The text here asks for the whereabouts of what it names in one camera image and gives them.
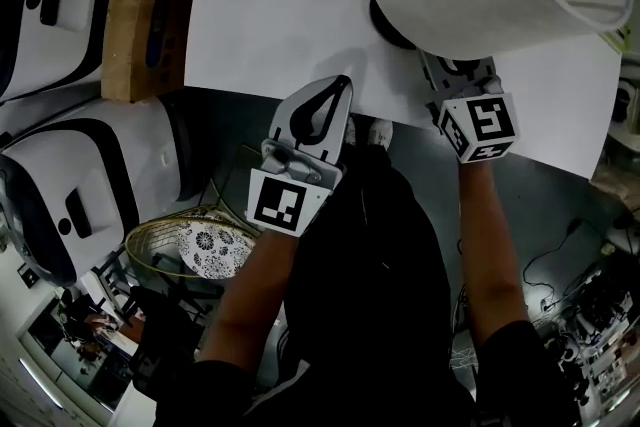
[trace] gold wire basket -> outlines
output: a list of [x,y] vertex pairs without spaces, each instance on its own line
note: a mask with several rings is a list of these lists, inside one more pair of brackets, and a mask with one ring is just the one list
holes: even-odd
[[[207,217],[212,212],[216,218]],[[186,223],[215,225],[226,231],[235,232],[255,240],[257,231],[239,219],[232,211],[218,205],[200,205],[175,214],[148,221],[137,226],[127,235],[125,248],[131,258],[147,269],[185,278],[199,278],[197,274],[182,274],[154,267],[153,262],[158,253],[177,253],[178,237]]]

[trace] patterned plate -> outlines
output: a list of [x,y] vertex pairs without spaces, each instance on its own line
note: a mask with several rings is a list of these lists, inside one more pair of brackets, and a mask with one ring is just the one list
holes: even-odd
[[176,245],[184,263],[203,278],[235,276],[255,246],[255,240],[237,228],[203,223],[197,217],[236,224],[220,210],[203,210],[195,214],[193,221],[180,223]]

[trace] white robot vacuum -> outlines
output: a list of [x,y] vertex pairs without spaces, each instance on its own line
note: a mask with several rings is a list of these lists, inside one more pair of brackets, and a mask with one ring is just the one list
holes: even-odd
[[100,84],[43,91],[0,103],[0,151],[38,125],[100,97]]
[[109,0],[2,0],[0,101],[100,79]]
[[0,207],[13,243],[43,279],[69,286],[138,224],[194,191],[180,114],[158,99],[93,100],[0,154]]

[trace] table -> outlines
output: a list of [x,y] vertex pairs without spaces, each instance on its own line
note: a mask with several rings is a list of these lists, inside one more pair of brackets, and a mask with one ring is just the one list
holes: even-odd
[[[286,98],[307,83],[344,73],[352,111],[431,126],[416,52],[382,40],[369,0],[194,0],[185,84]],[[522,140],[513,151],[591,177],[604,143],[620,55],[598,35],[495,56],[514,94]]]
[[156,402],[129,383],[109,421],[109,427],[151,427],[155,421]]

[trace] wire basket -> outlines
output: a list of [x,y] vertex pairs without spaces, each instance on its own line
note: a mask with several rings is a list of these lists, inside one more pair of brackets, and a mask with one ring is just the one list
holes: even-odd
[[[215,205],[201,205],[154,219],[134,228],[125,240],[129,256],[156,272],[188,278],[230,278],[255,245],[255,231],[242,226],[232,213]],[[156,255],[182,258],[196,274],[159,269]]]

